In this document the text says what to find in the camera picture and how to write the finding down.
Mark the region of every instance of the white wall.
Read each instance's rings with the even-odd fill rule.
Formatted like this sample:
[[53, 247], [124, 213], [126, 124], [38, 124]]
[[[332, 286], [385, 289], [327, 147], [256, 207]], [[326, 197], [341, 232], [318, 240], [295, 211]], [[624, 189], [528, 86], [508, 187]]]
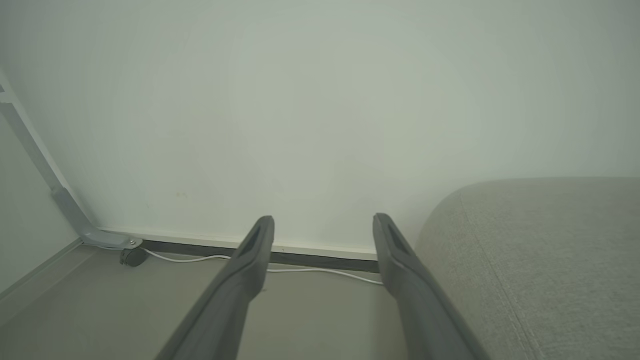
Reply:
[[373, 248], [487, 179], [640, 176], [629, 1], [8, 1], [0, 65], [90, 217]]
[[0, 115], [0, 293], [76, 238]]

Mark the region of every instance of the metal bracket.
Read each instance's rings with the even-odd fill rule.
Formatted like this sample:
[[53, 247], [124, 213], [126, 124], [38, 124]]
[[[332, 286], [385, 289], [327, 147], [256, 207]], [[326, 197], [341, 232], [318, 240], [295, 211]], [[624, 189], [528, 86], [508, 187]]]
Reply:
[[47, 158], [42, 153], [42, 150], [40, 150], [40, 147], [18, 114], [15, 106], [10, 102], [4, 103], [4, 100], [6, 100], [6, 97], [0, 98], [0, 113], [7, 120], [15, 136], [20, 140], [22, 147], [31, 158], [40, 175], [42, 175], [42, 179], [44, 179], [51, 189], [51, 195], [58, 204], [60, 211], [62, 211], [67, 221], [69, 221], [74, 230], [80, 235], [83, 242], [89, 245], [118, 247], [121, 249], [134, 249], [140, 246], [142, 239], [132, 238], [127, 235], [106, 233], [91, 224], [69, 191], [64, 188], [60, 179], [58, 179], [58, 176], [51, 168]]
[[122, 249], [134, 249], [142, 244], [142, 239], [107, 233], [93, 226], [67, 189], [55, 188], [51, 196], [85, 244]]

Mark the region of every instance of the white cable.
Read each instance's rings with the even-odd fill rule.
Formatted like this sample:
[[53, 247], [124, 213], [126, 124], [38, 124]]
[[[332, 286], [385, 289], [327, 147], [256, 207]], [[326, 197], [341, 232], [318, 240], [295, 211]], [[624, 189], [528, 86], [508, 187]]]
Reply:
[[151, 256], [155, 256], [158, 259], [171, 261], [172, 263], [195, 263], [196, 261], [203, 261], [203, 260], [209, 260], [209, 259], [226, 259], [226, 260], [229, 260], [231, 258], [230, 256], [225, 256], [225, 255], [211, 255], [211, 256], [205, 256], [204, 258], [178, 260], [178, 259], [166, 258], [166, 257], [164, 257], [162, 255], [159, 255], [159, 254], [156, 254], [155, 252], [153, 252], [151, 250], [148, 250], [148, 249], [142, 249], [142, 250], [148, 252], [149, 255], [151, 255]]
[[311, 268], [311, 269], [267, 269], [267, 271], [268, 272], [309, 272], [309, 271], [330, 272], [332, 274], [338, 274], [338, 275], [344, 275], [344, 276], [352, 277], [354, 279], [358, 279], [358, 280], [362, 280], [362, 281], [365, 281], [365, 282], [369, 282], [371, 284], [382, 285], [382, 282], [379, 282], [379, 281], [369, 280], [369, 279], [366, 279], [364, 277], [360, 277], [360, 276], [349, 274], [347, 272], [341, 272], [341, 271], [338, 271], [338, 270], [331, 270], [331, 269], [321, 269], [321, 268]]
[[[122, 249], [116, 249], [113, 247], [101, 247], [98, 246], [100, 249], [106, 249], [106, 250], [122, 250]], [[231, 257], [230, 256], [226, 256], [226, 255], [211, 255], [211, 256], [205, 256], [203, 258], [196, 258], [196, 259], [186, 259], [186, 260], [179, 260], [179, 259], [172, 259], [172, 258], [166, 258], [162, 255], [156, 254], [155, 252], [148, 250], [148, 249], [142, 249], [146, 252], [149, 253], [149, 255], [151, 256], [155, 256], [158, 259], [162, 259], [162, 260], [167, 260], [167, 261], [171, 261], [172, 263], [195, 263], [196, 261], [203, 261], [203, 260], [209, 260], [209, 259], [225, 259], [225, 260], [229, 260]], [[376, 284], [376, 285], [382, 285], [382, 282], [379, 281], [375, 281], [375, 280], [370, 280], [370, 279], [366, 279], [364, 277], [360, 277], [357, 275], [353, 275], [353, 274], [349, 274], [346, 272], [341, 272], [338, 270], [331, 270], [331, 269], [322, 269], [322, 268], [304, 268], [304, 269], [267, 269], [267, 272], [328, 272], [331, 274], [338, 274], [338, 275], [344, 275], [344, 276], [348, 276], [350, 278], [353, 279], [358, 279], [364, 282], [368, 282], [370, 284]]]

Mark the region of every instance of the gray fabric surface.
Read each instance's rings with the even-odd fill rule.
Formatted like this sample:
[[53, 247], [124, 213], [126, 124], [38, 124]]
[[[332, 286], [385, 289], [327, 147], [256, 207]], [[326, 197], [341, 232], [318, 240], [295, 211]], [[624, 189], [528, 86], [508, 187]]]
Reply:
[[640, 359], [640, 179], [451, 194], [416, 253], [492, 359]]

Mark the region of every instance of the caster wheel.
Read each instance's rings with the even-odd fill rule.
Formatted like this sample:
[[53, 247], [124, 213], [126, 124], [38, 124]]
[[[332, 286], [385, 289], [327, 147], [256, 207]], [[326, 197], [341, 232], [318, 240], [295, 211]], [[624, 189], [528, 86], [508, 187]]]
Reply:
[[136, 267], [145, 262], [149, 254], [139, 247], [135, 249], [124, 249], [120, 253], [120, 264]]

